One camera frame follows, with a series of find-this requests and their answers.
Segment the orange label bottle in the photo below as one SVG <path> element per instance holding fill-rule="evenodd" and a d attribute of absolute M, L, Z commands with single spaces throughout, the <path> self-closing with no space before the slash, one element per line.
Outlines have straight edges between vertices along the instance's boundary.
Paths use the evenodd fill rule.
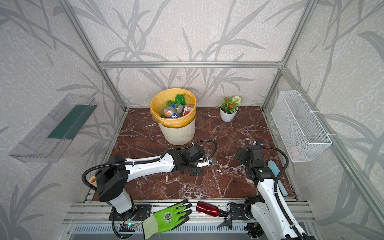
<path fill-rule="evenodd" d="M 176 109 L 171 106 L 163 109 L 163 114 L 164 114 L 164 117 L 168 119 L 177 119 L 180 117 Z"/>

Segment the yellow red label bottle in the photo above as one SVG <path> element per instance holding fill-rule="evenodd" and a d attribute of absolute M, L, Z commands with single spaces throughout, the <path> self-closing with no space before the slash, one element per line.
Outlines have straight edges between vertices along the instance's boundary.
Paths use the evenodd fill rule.
<path fill-rule="evenodd" d="M 182 111 L 183 116 L 186 116 L 187 114 L 189 114 L 194 109 L 194 107 L 195 107 L 194 105 L 184 105 L 184 108 Z"/>

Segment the green sprite bottle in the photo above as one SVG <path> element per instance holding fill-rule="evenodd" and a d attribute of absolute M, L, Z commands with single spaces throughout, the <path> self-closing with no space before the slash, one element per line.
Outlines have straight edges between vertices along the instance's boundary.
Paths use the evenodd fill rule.
<path fill-rule="evenodd" d="M 168 100 L 166 102 L 167 106 L 176 105 L 176 104 L 183 105 L 183 106 L 186 104 L 186 98 L 184 94 L 177 94 L 174 100 Z"/>

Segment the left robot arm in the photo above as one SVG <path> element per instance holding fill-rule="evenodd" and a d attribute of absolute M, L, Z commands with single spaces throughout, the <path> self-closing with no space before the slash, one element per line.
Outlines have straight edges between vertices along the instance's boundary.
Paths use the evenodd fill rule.
<path fill-rule="evenodd" d="M 98 193 L 99 201 L 108 203 L 118 214 L 129 218 L 136 207 L 125 190 L 126 183 L 148 175 L 175 171 L 183 173 L 185 170 L 191 176 L 200 176 L 201 168 L 214 162 L 213 156 L 207 157 L 198 144 L 168 149 L 160 156 L 142 159 L 125 159 L 121 155 L 115 155 L 106 164 L 85 170 L 82 181 Z"/>

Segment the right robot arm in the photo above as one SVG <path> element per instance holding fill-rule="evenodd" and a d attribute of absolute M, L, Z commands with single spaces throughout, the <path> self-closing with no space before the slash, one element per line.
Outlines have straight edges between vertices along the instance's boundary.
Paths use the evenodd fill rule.
<path fill-rule="evenodd" d="M 275 176 L 273 171 L 265 166 L 263 150 L 274 150 L 282 154 L 286 162 Z M 280 149 L 249 145 L 246 149 L 239 148 L 234 156 L 240 164 L 246 167 L 250 180 L 255 184 L 259 194 L 248 197 L 248 212 L 257 220 L 269 240 L 314 240 L 300 226 L 278 187 L 280 177 L 289 165 L 287 155 Z"/>

